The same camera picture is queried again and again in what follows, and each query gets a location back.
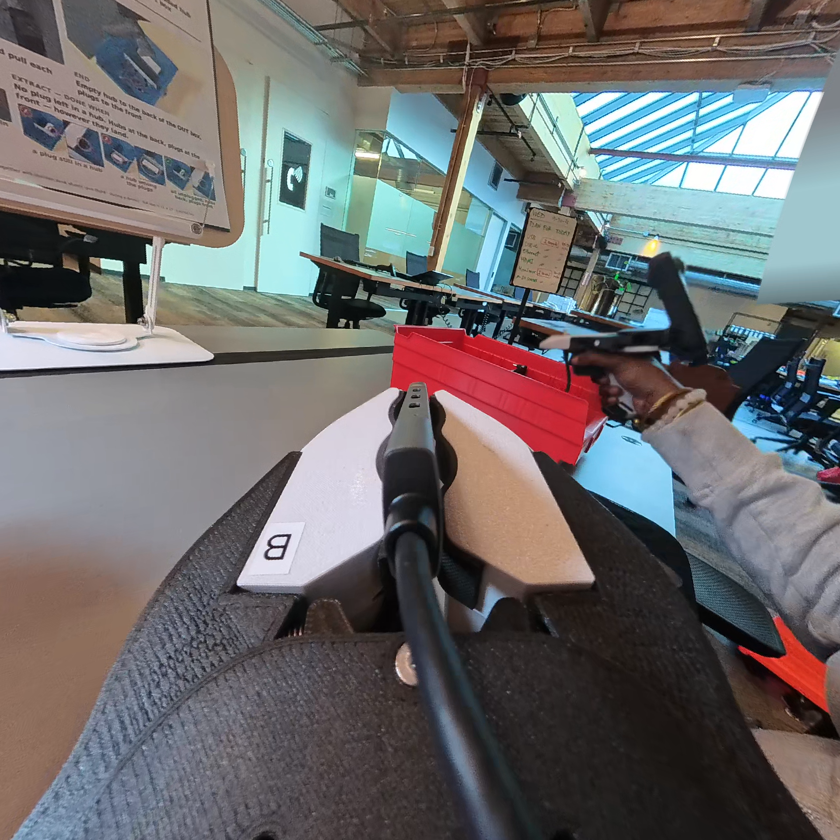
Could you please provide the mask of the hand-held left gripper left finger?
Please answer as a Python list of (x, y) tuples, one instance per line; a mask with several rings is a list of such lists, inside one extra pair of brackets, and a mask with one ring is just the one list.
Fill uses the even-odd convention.
[(389, 388), (325, 427), (297, 464), (258, 531), (237, 586), (339, 602), (355, 630), (382, 607), (378, 554), (384, 531), (376, 458), (401, 393)]

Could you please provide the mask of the red plastic bin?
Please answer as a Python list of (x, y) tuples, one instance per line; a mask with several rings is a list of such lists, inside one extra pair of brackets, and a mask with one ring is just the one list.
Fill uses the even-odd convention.
[(462, 329), (395, 327), (391, 385), (404, 391), (415, 382), (458, 397), (569, 465), (607, 421), (595, 384), (563, 362)]

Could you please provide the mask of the grey usb hub with cable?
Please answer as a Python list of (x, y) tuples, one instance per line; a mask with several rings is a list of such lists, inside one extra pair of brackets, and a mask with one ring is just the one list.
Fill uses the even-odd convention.
[(469, 838), (541, 838), (493, 735), (444, 615), (434, 579), (444, 507), (425, 384), (406, 392), (382, 457), (382, 547), (438, 763)]

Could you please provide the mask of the black phone door sign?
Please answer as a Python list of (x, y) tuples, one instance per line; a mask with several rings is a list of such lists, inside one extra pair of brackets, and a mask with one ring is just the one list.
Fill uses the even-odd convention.
[(278, 201), (301, 211), (306, 209), (308, 178), (312, 158), (312, 145), (296, 134), (284, 130)]

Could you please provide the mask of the person's right hand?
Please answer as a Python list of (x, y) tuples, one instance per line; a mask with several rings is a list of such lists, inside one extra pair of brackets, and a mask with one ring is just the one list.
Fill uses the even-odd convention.
[(607, 413), (622, 408), (635, 419), (647, 421), (686, 393), (661, 365), (644, 357), (592, 353), (585, 364), (603, 371), (598, 385)]

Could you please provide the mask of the person's right forearm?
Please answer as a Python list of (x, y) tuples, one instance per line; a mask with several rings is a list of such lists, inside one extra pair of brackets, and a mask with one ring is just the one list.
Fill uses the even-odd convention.
[(787, 472), (698, 395), (646, 430), (708, 511), (729, 552), (798, 641), (827, 661), (839, 649), (839, 513), (811, 480)]

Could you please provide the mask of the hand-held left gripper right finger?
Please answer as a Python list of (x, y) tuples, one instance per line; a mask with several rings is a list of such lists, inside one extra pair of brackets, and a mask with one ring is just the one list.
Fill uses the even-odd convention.
[(587, 592), (595, 576), (531, 448), (455, 395), (435, 393), (457, 466), (444, 492), (448, 546), (478, 564), (475, 606), (446, 595), (449, 621), (485, 621), (505, 597)]

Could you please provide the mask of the instruction poster on board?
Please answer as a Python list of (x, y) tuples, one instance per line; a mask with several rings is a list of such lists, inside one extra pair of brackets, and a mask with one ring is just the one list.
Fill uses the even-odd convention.
[(2, 1), (1, 89), (3, 211), (210, 248), (242, 235), (209, 2)]

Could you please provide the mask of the wooden office desk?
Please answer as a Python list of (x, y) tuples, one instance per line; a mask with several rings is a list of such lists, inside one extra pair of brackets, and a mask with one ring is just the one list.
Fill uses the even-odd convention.
[(476, 329), (477, 323), (484, 316), (498, 316), (499, 319), (504, 319), (514, 315), (518, 309), (516, 299), (493, 297), (488, 293), (451, 285), (445, 281), (432, 286), (421, 282), (419, 276), (403, 277), (395, 272), (344, 265), (338, 260), (331, 261), (305, 251), (300, 252), (300, 257), (318, 267), (318, 273), (320, 266), (326, 266), (332, 270), (343, 270), (360, 277), (357, 298), (373, 302), (375, 302), (374, 297), (407, 301), (406, 326), (428, 326), (431, 324), (434, 311), (444, 310), (459, 314), (461, 328), (470, 331)]

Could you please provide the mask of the wooden pillar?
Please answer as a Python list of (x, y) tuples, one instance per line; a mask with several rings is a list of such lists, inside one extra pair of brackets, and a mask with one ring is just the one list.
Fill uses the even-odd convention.
[(466, 179), (481, 116), (487, 100), (488, 70), (476, 68), (465, 74), (465, 91), (458, 113), (458, 126), (448, 161), (444, 186), (429, 249), (432, 270), (443, 271), (448, 243), (455, 224), (459, 199)]

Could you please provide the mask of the red plastic crate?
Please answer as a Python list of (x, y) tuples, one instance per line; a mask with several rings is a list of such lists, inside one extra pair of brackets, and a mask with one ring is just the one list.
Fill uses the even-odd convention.
[(773, 624), (784, 645), (784, 656), (780, 658), (766, 657), (743, 646), (738, 647), (739, 652), (759, 662), (787, 686), (802, 694), (803, 697), (827, 713), (826, 665), (796, 640), (779, 616), (773, 618)]

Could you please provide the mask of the whiteboard with writing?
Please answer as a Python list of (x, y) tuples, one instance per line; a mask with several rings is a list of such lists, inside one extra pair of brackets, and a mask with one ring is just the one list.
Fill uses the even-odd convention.
[(511, 275), (512, 286), (546, 294), (558, 293), (577, 226), (575, 215), (530, 206)]

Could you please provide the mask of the dark desk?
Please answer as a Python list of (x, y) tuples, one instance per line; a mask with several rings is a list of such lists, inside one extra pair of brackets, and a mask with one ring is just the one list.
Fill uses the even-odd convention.
[(122, 263), (125, 320), (144, 315), (140, 267), (146, 263), (147, 238), (93, 227), (60, 232), (56, 221), (1, 212), (1, 308), (18, 315), (25, 308), (74, 308), (92, 294), (91, 261)]

